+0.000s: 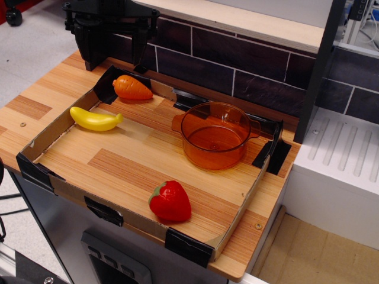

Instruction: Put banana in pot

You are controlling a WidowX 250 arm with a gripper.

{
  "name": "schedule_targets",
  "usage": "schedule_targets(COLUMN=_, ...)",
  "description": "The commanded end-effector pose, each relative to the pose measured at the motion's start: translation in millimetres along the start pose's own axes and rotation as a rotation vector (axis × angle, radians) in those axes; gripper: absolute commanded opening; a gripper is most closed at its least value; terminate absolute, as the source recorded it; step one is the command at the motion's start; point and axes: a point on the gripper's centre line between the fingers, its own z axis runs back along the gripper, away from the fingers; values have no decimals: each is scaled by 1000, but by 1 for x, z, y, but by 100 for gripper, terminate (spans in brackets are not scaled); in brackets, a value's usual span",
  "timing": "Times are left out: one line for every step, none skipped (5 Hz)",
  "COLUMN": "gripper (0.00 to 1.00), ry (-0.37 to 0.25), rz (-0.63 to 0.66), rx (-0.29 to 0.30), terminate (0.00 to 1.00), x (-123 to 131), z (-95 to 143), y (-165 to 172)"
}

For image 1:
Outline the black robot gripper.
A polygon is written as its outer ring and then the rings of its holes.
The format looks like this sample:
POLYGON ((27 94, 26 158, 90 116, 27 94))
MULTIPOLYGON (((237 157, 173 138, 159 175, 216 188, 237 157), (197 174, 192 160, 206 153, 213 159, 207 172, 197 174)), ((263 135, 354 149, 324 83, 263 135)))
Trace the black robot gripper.
POLYGON ((101 33, 132 35, 133 64, 140 64, 160 12, 134 1, 66 1, 65 28, 75 35, 88 71, 104 61, 101 33))

